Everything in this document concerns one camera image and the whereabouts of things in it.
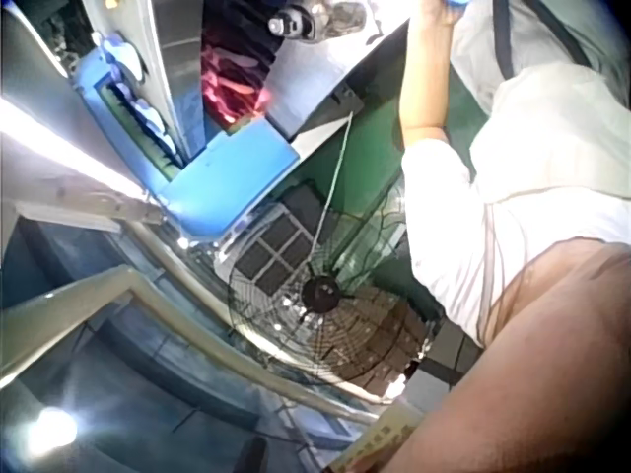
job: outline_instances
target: black strap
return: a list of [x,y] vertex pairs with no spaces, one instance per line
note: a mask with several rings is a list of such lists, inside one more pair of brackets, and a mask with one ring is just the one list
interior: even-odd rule
[[502,76],[507,81],[515,77],[511,51],[511,12],[509,0],[493,0],[493,30],[495,32],[495,58]]
[[[523,2],[533,10],[539,20],[561,41],[576,64],[592,69],[592,63],[579,42],[541,0],[523,0]],[[493,29],[495,33],[495,57],[500,66],[500,71],[504,79],[512,79],[515,77],[515,69],[513,65],[513,51],[511,50],[509,0],[493,0]]]
[[524,3],[533,10],[541,22],[552,31],[559,41],[561,41],[576,64],[593,69],[590,59],[588,59],[587,54],[585,54],[585,51],[576,38],[568,32],[565,25],[563,25],[559,19],[554,16],[550,9],[545,6],[541,0],[524,0]]

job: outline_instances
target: bright light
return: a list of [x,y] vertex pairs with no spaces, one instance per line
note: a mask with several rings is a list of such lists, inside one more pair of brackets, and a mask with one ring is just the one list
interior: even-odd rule
[[405,389],[405,376],[400,374],[398,379],[395,382],[391,382],[390,386],[387,387],[385,397],[387,399],[394,399],[401,395],[403,390]]
[[0,389],[3,389],[11,384],[13,381],[15,381],[16,377],[18,377],[18,375],[15,373],[7,374],[6,376],[4,376],[2,379],[0,379]]
[[46,407],[29,432],[29,450],[41,456],[72,443],[76,437],[77,423],[72,416],[56,407]]
[[80,172],[121,194],[138,200],[147,199],[147,193],[135,182],[55,135],[2,98],[0,98],[0,131],[45,158]]
[[177,246],[179,246],[181,249],[188,249],[190,247],[190,241],[182,236],[177,239]]

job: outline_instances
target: metal railing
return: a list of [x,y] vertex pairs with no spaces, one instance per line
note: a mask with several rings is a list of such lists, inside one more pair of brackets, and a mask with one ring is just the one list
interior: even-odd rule
[[16,305],[0,320],[0,389],[99,309],[131,292],[152,316],[210,360],[287,399],[370,425],[378,416],[326,399],[267,371],[251,358],[186,317],[143,274],[119,266]]

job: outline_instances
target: sleeve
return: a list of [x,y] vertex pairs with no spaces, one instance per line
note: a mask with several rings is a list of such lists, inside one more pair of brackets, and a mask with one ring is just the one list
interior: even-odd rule
[[484,204],[468,168],[444,141],[415,143],[402,166],[414,276],[449,319],[470,326],[481,298]]

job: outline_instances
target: wire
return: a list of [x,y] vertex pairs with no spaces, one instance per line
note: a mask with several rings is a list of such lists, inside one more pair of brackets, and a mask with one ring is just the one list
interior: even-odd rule
[[335,185],[337,184],[337,177],[339,176],[339,171],[342,169],[342,161],[344,160],[344,153],[346,152],[346,143],[348,142],[348,133],[351,130],[351,124],[353,123],[353,110],[348,114],[348,122],[346,123],[346,130],[344,131],[344,140],[342,141],[342,147],[339,150],[339,156],[337,157],[337,165],[335,166],[335,173],[333,174],[333,181],[331,182],[331,188],[328,191],[328,197],[326,197],[326,203],[324,204],[324,208],[322,209],[322,214],[319,217],[319,222],[317,223],[317,230],[315,230],[314,241],[312,243],[312,250],[309,252],[309,257],[307,258],[308,262],[312,261],[314,257],[314,251],[316,251],[317,241],[319,240],[319,234],[322,232],[322,227],[324,226],[324,219],[326,219],[326,212],[328,211],[328,207],[331,205],[331,200],[333,200],[333,194],[335,193]]

